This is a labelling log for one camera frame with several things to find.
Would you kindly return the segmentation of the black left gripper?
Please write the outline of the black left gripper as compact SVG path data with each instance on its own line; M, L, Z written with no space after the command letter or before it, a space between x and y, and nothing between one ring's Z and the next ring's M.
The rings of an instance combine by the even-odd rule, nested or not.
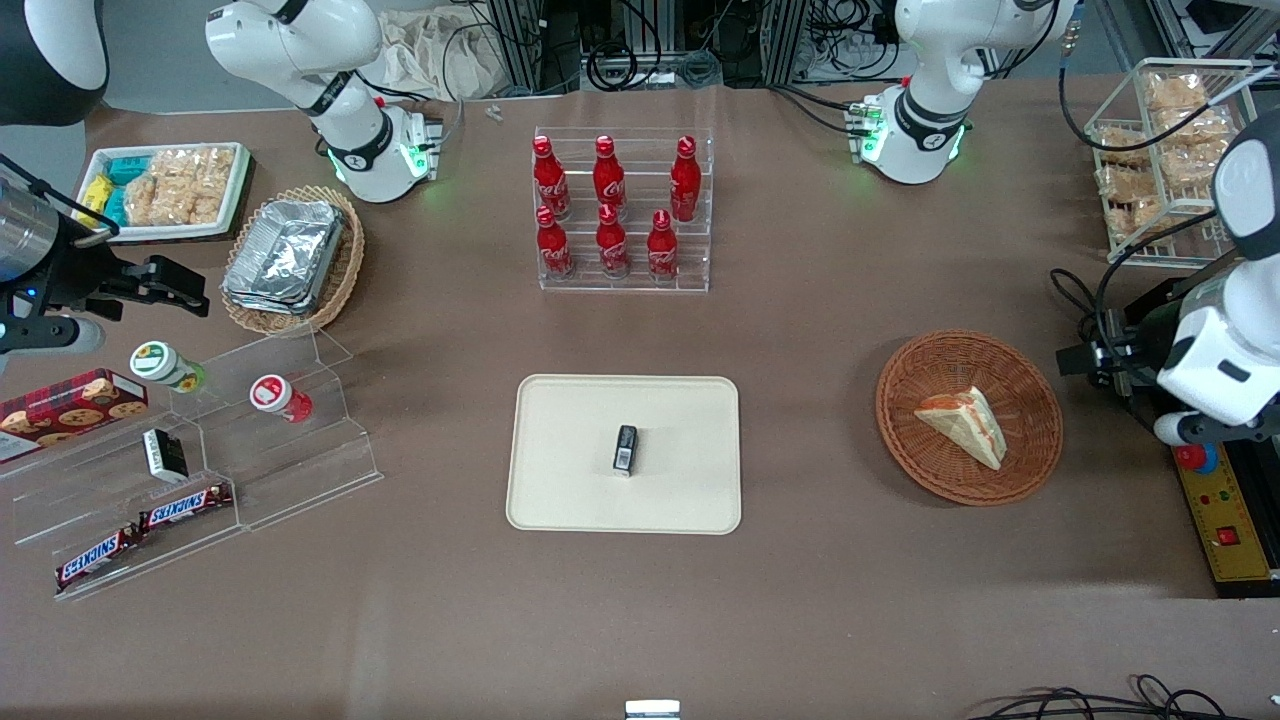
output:
M1115 309L1093 310L1096 340L1056 352L1061 377L1092 375L1092 386L1130 400L1167 392L1158 383L1180 322L1178 305L1152 307L1137 323Z

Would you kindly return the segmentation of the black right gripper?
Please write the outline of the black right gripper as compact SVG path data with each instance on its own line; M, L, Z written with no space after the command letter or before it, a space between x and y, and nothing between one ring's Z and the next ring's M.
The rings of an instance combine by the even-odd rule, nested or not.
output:
M40 263L40 313L69 310L119 322L125 304L133 302L209 316L210 301L201 295L202 274L170 258L150 256L145 261L146 286L133 275L137 269L105 243L84 249L58 243Z

